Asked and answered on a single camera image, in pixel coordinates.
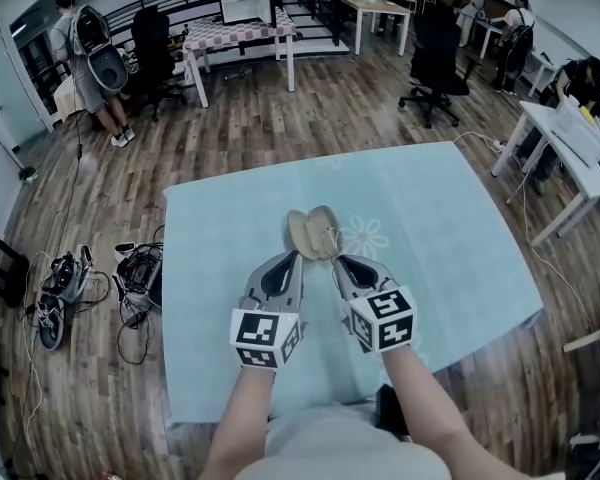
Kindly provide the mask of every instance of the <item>backpack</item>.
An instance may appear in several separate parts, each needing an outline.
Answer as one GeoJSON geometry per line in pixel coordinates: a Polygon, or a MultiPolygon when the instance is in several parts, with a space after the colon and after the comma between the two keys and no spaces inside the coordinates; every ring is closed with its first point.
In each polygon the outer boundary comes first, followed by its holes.
{"type": "Polygon", "coordinates": [[[507,77],[513,79],[519,78],[524,71],[527,55],[529,55],[529,52],[533,48],[533,27],[536,24],[534,21],[533,25],[527,25],[520,9],[516,10],[520,14],[522,25],[516,28],[509,38],[511,49],[507,55],[506,65],[507,77]]]}

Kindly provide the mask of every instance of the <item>checkered tablecloth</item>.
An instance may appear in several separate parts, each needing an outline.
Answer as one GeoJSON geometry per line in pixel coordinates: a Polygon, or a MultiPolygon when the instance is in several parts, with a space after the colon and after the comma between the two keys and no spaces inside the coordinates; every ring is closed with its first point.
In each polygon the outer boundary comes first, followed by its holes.
{"type": "Polygon", "coordinates": [[[255,41],[275,36],[292,36],[296,26],[282,9],[276,7],[276,28],[269,27],[259,21],[234,23],[225,25],[218,16],[207,16],[196,20],[191,25],[184,41],[185,51],[218,48],[242,41],[255,41]]]}

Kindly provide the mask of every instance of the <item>black equipment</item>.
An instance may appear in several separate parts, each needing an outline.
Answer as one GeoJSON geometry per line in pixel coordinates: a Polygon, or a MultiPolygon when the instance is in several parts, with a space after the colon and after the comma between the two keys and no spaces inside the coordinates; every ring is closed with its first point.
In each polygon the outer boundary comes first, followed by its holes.
{"type": "Polygon", "coordinates": [[[436,16],[416,16],[416,51],[411,61],[411,76],[419,83],[411,90],[411,96],[400,98],[398,105],[404,108],[407,101],[415,101],[419,105],[428,105],[424,112],[425,126],[431,128],[433,107],[441,109],[449,115],[453,126],[460,120],[449,110],[451,100],[447,95],[467,96],[469,87],[467,79],[475,67],[475,59],[469,57],[469,67],[464,78],[456,74],[456,50],[460,42],[460,28],[440,14],[436,16]]]}
{"type": "Polygon", "coordinates": [[[86,55],[93,76],[105,89],[119,91],[127,83],[127,68],[111,42],[109,26],[92,7],[81,7],[71,22],[74,52],[86,55]]]}
{"type": "Polygon", "coordinates": [[[153,105],[151,118],[158,121],[160,101],[177,99],[183,105],[187,103],[181,85],[166,83],[174,78],[175,68],[175,60],[169,53],[169,17],[159,12],[157,6],[141,9],[133,18],[131,35],[140,67],[141,92],[147,94],[148,103],[153,105]]]}

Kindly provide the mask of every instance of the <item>person wearing backpack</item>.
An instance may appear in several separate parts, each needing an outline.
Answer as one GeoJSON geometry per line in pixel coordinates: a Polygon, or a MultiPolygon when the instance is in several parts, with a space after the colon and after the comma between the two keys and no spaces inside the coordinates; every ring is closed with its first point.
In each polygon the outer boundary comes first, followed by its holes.
{"type": "MultiPolygon", "coordinates": [[[[556,108],[564,97],[573,96],[592,115],[600,115],[600,59],[589,57],[572,60],[562,66],[555,78],[542,91],[540,104],[556,108]]],[[[542,132],[533,128],[516,151],[516,157],[524,164],[542,139],[542,132]]],[[[558,155],[549,145],[535,165],[531,185],[539,196],[545,193],[545,183],[551,176],[558,155]]]]}
{"type": "Polygon", "coordinates": [[[498,21],[504,21],[505,26],[498,43],[498,70],[492,86],[496,92],[504,89],[504,92],[513,96],[516,79],[522,73],[524,61],[533,46],[536,18],[529,9],[529,0],[515,0],[514,9],[503,18],[493,20],[498,21]]]}

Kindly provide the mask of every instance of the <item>sneaker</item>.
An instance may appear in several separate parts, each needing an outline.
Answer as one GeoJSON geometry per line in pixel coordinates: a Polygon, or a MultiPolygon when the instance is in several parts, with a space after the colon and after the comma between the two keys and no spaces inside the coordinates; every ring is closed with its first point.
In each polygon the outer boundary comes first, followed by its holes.
{"type": "Polygon", "coordinates": [[[127,139],[127,142],[131,142],[136,138],[136,134],[133,133],[133,130],[129,128],[126,132],[124,132],[124,138],[127,139]]]}
{"type": "Polygon", "coordinates": [[[116,138],[115,135],[113,137],[111,137],[111,145],[112,146],[115,146],[117,148],[123,148],[127,144],[129,144],[129,141],[127,140],[126,135],[121,134],[120,138],[116,138]]]}
{"type": "Polygon", "coordinates": [[[538,194],[540,197],[545,195],[547,192],[545,185],[546,181],[539,180],[535,176],[531,177],[531,186],[533,187],[533,190],[536,191],[536,194],[538,194]]]}

